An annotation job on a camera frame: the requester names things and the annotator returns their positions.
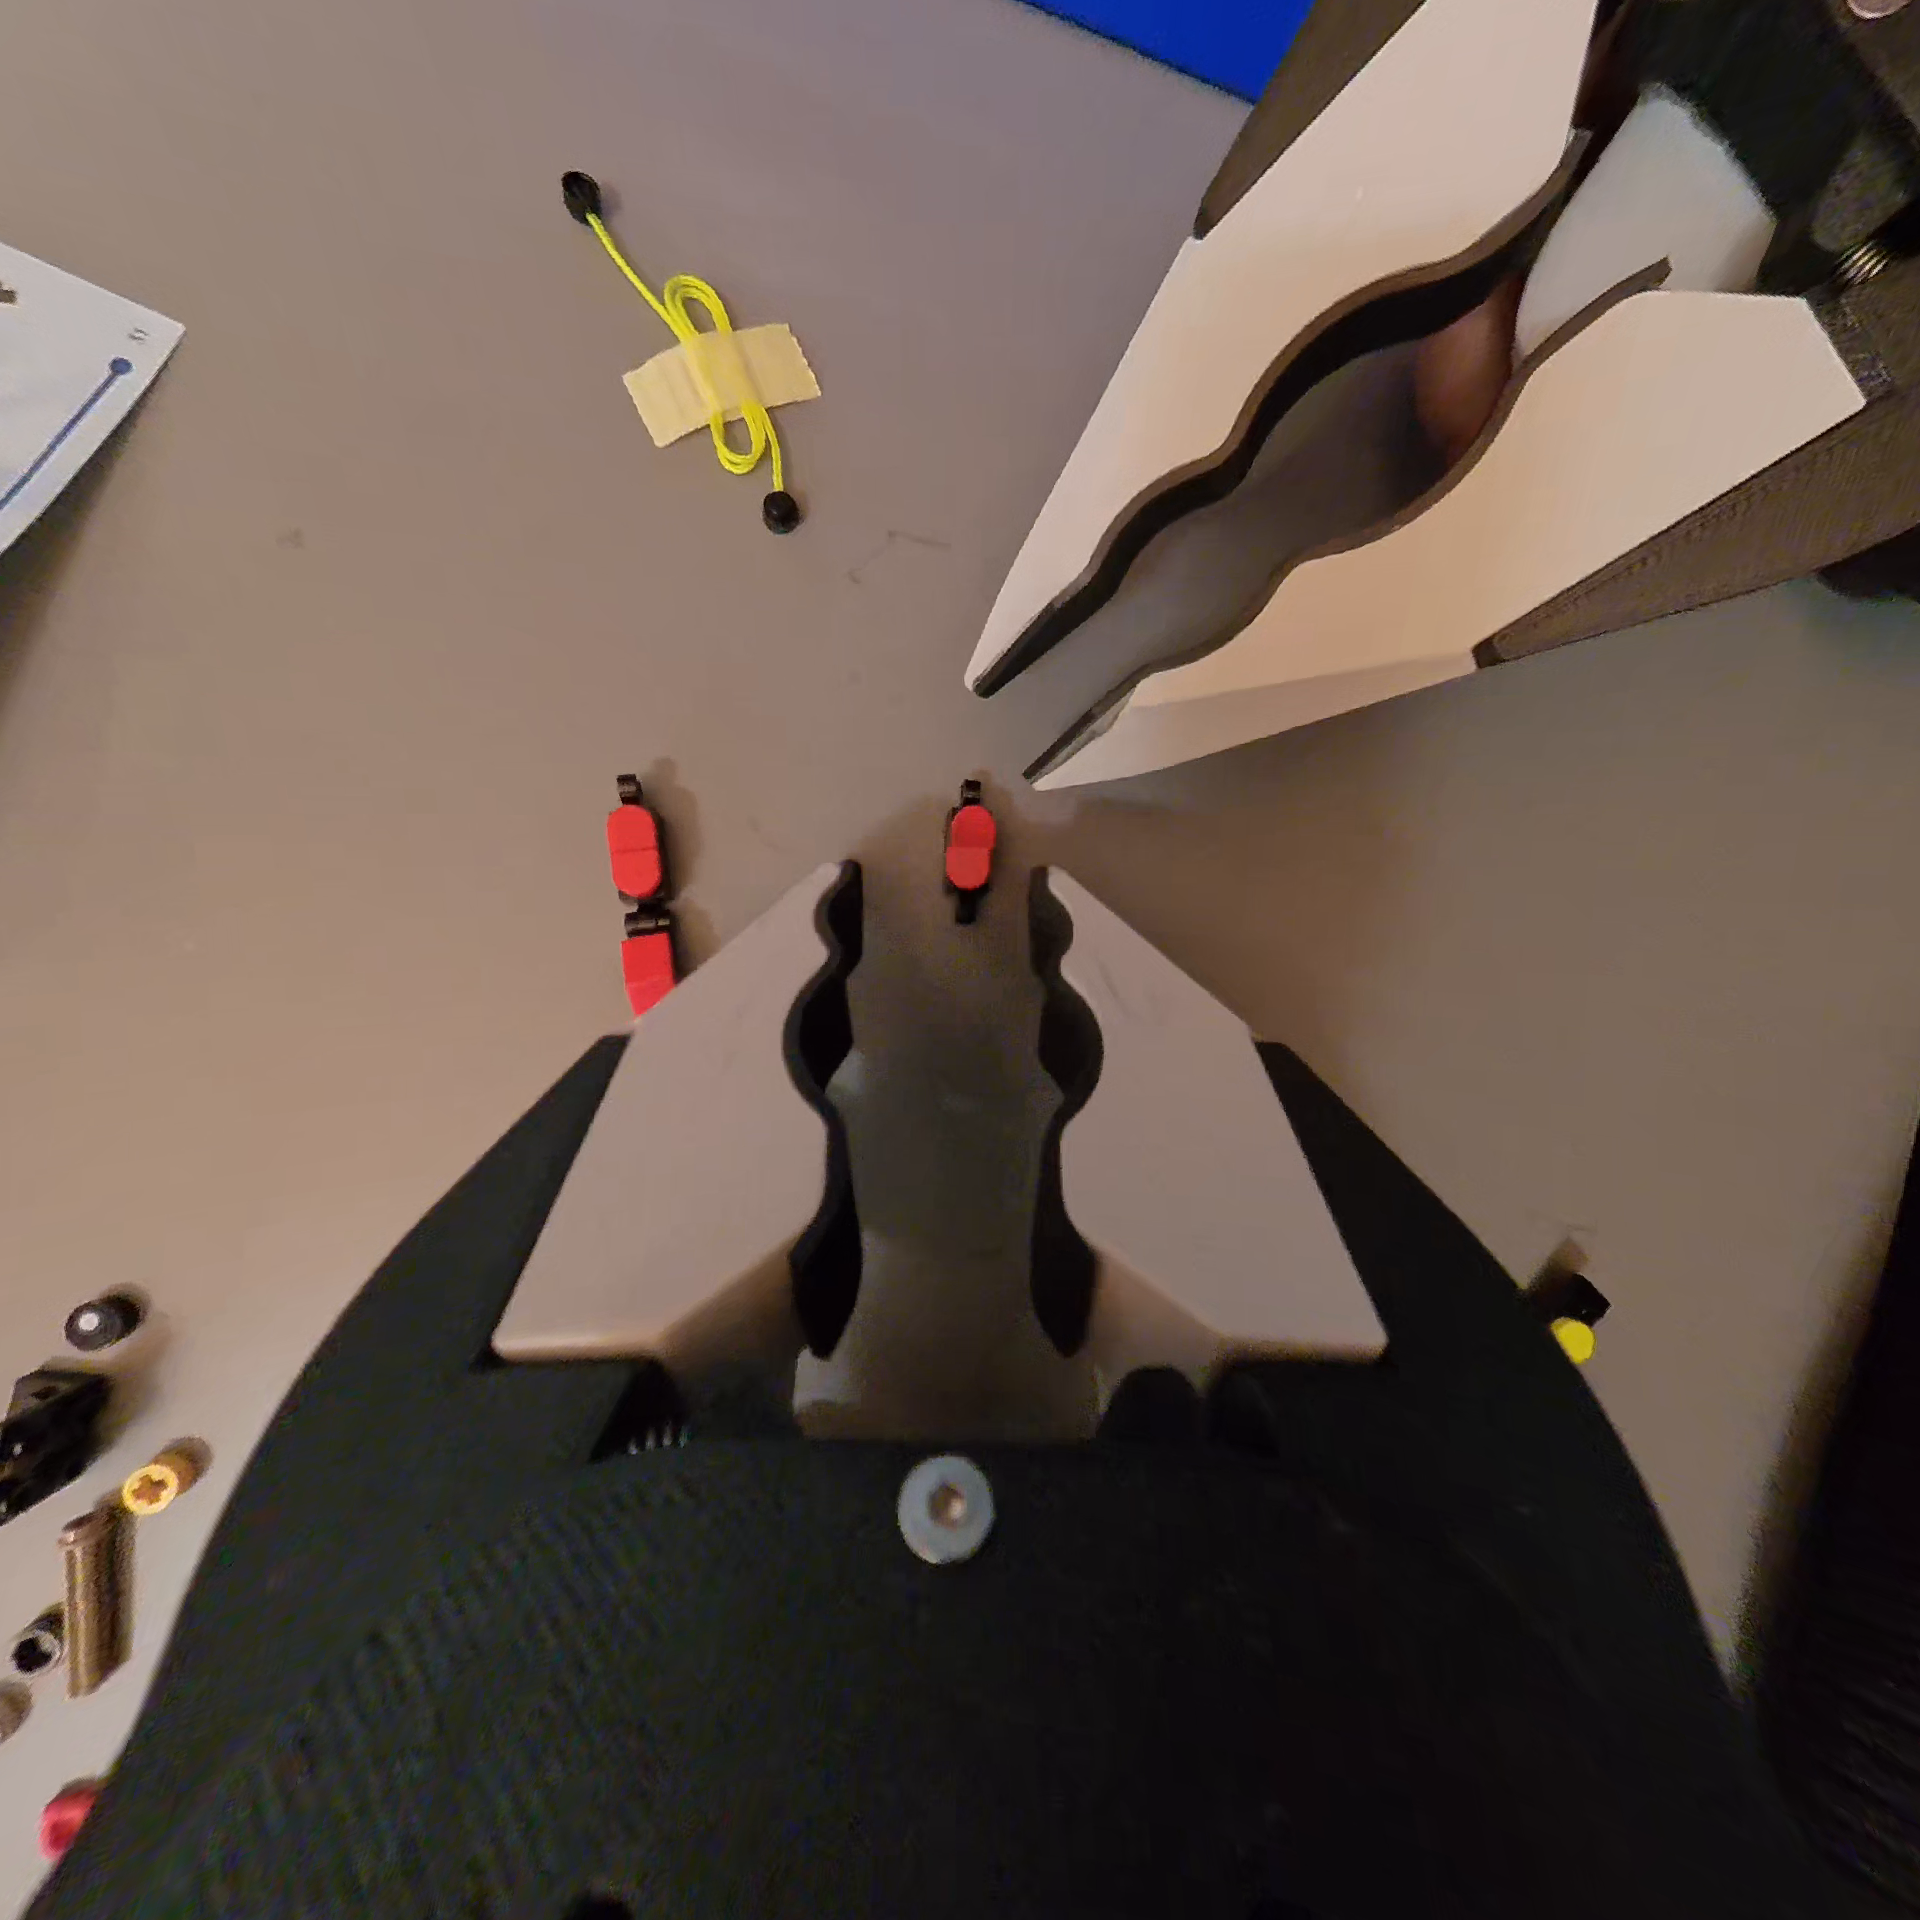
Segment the person's right hand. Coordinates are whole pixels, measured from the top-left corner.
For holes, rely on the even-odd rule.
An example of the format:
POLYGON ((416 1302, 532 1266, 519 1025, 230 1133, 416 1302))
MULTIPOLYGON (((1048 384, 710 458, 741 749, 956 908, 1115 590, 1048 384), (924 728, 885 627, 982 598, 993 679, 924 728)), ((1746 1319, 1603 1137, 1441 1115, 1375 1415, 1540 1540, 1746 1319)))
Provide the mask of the person's right hand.
POLYGON ((1514 370, 1524 279, 1502 278, 1486 300, 1424 337, 1413 359, 1418 427, 1452 468, 1492 419, 1514 370))

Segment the red black lego claw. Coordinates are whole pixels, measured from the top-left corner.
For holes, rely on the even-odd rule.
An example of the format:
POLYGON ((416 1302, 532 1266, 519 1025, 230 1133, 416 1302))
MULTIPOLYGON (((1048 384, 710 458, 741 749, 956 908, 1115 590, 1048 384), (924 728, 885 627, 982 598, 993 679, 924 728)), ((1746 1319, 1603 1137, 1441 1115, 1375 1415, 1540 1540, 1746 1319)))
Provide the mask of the red black lego claw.
POLYGON ((623 908, 621 981, 633 1017, 642 1019, 680 983, 683 963, 669 838, 639 775, 617 775, 604 833, 623 908))

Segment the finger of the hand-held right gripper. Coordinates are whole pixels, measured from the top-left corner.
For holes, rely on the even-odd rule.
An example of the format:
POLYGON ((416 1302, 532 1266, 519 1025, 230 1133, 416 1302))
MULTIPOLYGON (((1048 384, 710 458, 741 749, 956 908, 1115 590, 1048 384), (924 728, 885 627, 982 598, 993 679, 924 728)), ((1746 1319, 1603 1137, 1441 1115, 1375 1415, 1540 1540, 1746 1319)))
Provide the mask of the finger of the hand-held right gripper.
POLYGON ((1159 528, 1236 488, 1318 339, 1539 212, 1597 12, 1309 6, 996 591, 976 696, 1083 625, 1159 528))
POLYGON ((1141 777, 1477 672, 1477 650, 1868 404, 1805 297, 1652 270, 1529 356, 1470 451, 1288 562, 1247 624, 1117 686, 1026 772, 1141 777))

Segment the blue plastic bin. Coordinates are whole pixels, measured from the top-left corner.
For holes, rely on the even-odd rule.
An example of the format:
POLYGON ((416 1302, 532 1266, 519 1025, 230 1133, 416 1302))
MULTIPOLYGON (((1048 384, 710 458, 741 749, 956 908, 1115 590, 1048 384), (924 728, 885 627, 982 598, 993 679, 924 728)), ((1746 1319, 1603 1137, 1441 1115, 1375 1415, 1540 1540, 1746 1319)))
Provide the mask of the blue plastic bin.
POLYGON ((1254 103, 1300 33, 1310 2, 1026 2, 1078 31, 1254 103))

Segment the tan lego axle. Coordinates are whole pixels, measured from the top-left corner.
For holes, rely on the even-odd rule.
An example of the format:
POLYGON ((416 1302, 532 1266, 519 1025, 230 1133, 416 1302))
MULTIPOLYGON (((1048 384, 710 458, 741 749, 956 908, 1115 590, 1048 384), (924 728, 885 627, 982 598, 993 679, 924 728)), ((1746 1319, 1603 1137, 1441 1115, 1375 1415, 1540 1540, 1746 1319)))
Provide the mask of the tan lego axle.
POLYGON ((64 1693, 98 1693, 131 1653, 129 1515, 103 1503, 61 1528, 61 1606, 64 1621, 64 1693))

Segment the black yellow lego scorpion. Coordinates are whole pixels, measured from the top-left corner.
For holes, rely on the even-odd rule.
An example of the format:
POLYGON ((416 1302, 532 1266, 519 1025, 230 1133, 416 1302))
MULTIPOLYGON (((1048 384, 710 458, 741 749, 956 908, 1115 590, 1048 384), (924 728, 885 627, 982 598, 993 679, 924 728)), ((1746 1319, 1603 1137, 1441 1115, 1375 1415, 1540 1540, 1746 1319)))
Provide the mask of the black yellow lego scorpion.
POLYGON ((1588 1252, 1575 1236, 1561 1237, 1549 1252, 1521 1285, 1521 1300, 1575 1366, 1593 1362, 1601 1321, 1615 1302, 1593 1277, 1588 1252))

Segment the small black red lego assembly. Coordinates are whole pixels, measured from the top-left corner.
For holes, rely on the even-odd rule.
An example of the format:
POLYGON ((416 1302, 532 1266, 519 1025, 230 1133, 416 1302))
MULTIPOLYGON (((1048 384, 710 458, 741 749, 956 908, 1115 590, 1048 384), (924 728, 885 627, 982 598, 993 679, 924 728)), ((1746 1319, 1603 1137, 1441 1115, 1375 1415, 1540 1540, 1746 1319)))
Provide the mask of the small black red lego assembly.
POLYGON ((996 877, 999 824, 981 777, 961 779, 940 847, 943 890, 959 925, 979 921, 996 877))

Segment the black lego bracket with pin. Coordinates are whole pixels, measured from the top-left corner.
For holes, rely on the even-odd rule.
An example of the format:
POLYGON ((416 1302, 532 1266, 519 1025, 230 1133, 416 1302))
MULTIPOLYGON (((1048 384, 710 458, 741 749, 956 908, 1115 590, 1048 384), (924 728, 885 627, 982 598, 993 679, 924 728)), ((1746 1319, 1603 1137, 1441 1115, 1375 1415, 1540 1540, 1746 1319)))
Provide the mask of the black lego bracket with pin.
POLYGON ((115 1404, 115 1373, 98 1357, 133 1339, 148 1297, 115 1287, 66 1313, 64 1354, 13 1380, 2 1417, 2 1524, 13 1524, 94 1460, 115 1404))

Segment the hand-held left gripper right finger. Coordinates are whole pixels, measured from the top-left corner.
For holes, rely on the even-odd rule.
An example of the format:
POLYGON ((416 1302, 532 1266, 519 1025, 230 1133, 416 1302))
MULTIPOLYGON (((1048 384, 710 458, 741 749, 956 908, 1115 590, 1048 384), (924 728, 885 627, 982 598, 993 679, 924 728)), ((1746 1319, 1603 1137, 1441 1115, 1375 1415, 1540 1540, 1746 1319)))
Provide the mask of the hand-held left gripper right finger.
POLYGON ((1059 865, 1033 872, 1031 1300, 1093 1366, 1371 1363, 1387 1332, 1253 1028, 1059 865))

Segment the lego instruction booklet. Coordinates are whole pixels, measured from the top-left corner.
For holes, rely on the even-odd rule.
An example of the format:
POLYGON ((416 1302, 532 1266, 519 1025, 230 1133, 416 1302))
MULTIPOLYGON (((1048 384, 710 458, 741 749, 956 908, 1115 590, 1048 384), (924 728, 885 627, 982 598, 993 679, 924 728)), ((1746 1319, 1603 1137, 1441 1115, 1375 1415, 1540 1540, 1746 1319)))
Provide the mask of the lego instruction booklet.
POLYGON ((182 335, 154 307, 2 248, 2 548, 84 471, 182 335))

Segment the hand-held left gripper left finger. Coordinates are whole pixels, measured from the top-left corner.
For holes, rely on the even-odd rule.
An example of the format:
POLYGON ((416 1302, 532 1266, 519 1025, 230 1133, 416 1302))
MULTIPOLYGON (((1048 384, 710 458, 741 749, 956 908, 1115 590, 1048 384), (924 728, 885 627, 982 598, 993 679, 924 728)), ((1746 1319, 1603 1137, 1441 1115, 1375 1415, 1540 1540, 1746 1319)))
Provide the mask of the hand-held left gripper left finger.
POLYGON ((829 1357, 859 1300, 863 870, 804 875, 639 1015, 492 1332, 505 1362, 829 1357))

